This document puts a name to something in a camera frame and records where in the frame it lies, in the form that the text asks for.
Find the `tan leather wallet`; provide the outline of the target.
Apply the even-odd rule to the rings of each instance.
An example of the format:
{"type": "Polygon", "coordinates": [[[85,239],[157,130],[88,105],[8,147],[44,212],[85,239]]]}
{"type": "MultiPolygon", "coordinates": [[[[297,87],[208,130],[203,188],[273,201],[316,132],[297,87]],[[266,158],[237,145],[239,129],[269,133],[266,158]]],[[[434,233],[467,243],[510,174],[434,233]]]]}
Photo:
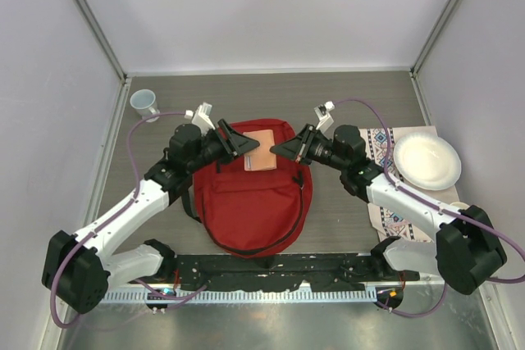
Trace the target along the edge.
{"type": "Polygon", "coordinates": [[[244,154],[244,170],[248,172],[275,170],[277,168],[276,155],[270,152],[270,148],[275,145],[273,131],[257,130],[244,132],[244,136],[259,142],[257,148],[244,154]]]}

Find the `red backpack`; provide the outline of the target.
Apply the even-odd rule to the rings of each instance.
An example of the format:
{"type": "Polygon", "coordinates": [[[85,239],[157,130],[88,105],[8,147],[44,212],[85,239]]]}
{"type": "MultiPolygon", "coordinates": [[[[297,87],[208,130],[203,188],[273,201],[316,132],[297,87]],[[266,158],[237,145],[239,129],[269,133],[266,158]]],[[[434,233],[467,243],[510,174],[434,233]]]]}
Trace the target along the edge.
{"type": "Polygon", "coordinates": [[[308,166],[273,157],[270,168],[249,170],[245,159],[214,162],[193,176],[182,206],[223,250],[243,258],[269,257],[300,235],[313,199],[308,166]]]}

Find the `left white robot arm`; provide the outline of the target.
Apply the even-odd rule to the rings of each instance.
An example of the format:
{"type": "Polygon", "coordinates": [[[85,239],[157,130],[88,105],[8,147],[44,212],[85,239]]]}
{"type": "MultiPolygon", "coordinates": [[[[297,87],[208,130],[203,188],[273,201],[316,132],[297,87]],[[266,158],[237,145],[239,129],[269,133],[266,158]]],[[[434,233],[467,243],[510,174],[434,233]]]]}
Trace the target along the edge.
{"type": "Polygon", "coordinates": [[[257,140],[235,131],[227,122],[204,129],[192,123],[176,127],[162,158],[133,191],[111,210],[74,234],[60,230],[48,243],[42,283],[79,314],[93,310],[112,287],[142,277],[159,284],[175,272],[174,252],[150,240],[116,254],[142,224],[185,194],[198,170],[215,162],[228,164],[258,148],[257,140]]]}

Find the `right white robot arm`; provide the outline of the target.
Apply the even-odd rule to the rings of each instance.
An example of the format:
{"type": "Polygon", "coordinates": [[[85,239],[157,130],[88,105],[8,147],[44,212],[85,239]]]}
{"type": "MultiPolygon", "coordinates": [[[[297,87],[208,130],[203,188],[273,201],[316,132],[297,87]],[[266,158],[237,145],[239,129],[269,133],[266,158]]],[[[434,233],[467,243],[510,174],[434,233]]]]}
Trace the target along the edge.
{"type": "Polygon", "coordinates": [[[379,280],[401,270],[439,275],[455,291],[469,295],[506,262],[504,248],[488,215],[475,205],[466,210],[409,187],[367,154],[368,142],[353,125],[336,128],[327,138],[306,125],[292,139],[271,147],[278,157],[340,172],[344,189],[366,203],[388,209],[429,237],[426,243],[389,237],[375,247],[370,268],[379,280]]]}

